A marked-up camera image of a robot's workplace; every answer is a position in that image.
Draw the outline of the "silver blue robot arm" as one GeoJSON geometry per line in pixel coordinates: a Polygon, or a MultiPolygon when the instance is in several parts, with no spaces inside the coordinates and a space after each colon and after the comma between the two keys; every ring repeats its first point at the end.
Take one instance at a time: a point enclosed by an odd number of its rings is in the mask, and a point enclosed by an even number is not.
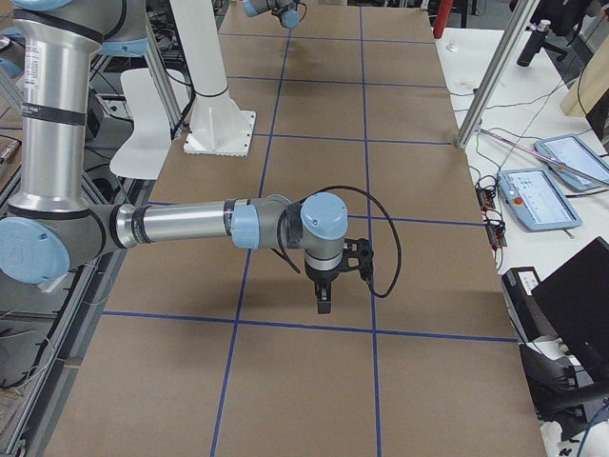
{"type": "Polygon", "coordinates": [[[298,13],[299,1],[292,0],[243,0],[243,8],[248,17],[270,12],[277,17],[281,26],[293,30],[301,22],[298,13]]]}
{"type": "Polygon", "coordinates": [[[1,222],[1,269],[39,284],[100,255],[140,244],[228,236],[239,248],[304,252],[318,310],[346,265],[347,209],[320,191],[294,203],[279,196],[168,207],[91,205],[83,196],[91,56],[104,45],[147,50],[141,1],[18,1],[26,40],[21,187],[1,222]]]}

